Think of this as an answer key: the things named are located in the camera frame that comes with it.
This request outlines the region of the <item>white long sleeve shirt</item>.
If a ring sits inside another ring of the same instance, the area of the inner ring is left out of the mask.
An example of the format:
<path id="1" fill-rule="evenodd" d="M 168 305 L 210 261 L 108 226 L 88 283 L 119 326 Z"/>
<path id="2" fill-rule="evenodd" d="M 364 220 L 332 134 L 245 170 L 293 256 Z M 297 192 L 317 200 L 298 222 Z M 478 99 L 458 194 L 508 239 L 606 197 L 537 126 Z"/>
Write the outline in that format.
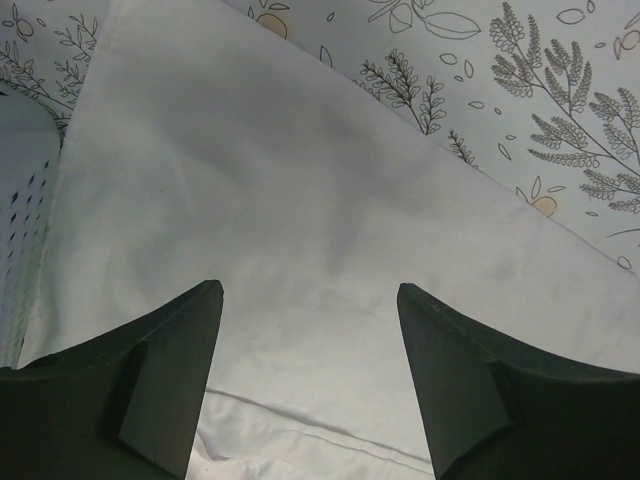
<path id="1" fill-rule="evenodd" d="M 402 283 L 639 369 L 635 1 L 7 1 L 65 133 L 21 359 L 219 280 L 192 479 L 429 479 Z"/>

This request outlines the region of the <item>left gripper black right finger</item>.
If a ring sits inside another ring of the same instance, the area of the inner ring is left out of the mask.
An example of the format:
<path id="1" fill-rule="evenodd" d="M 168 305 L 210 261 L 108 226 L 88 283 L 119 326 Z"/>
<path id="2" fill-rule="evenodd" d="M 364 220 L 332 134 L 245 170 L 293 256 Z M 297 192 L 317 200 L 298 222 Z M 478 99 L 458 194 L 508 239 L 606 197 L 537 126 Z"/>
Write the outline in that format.
<path id="1" fill-rule="evenodd" d="M 404 283 L 397 308 L 439 479 L 635 479 L 639 378 L 538 349 Z"/>

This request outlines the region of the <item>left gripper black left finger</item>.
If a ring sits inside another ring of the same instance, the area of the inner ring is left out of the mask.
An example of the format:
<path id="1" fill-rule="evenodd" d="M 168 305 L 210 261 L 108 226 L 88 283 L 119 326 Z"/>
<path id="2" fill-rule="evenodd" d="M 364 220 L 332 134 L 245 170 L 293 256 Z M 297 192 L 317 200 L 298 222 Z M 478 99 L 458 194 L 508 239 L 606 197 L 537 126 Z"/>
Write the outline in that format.
<path id="1" fill-rule="evenodd" d="M 222 284 L 204 281 L 91 340 L 2 368 L 2 478 L 185 478 L 222 309 Z"/>

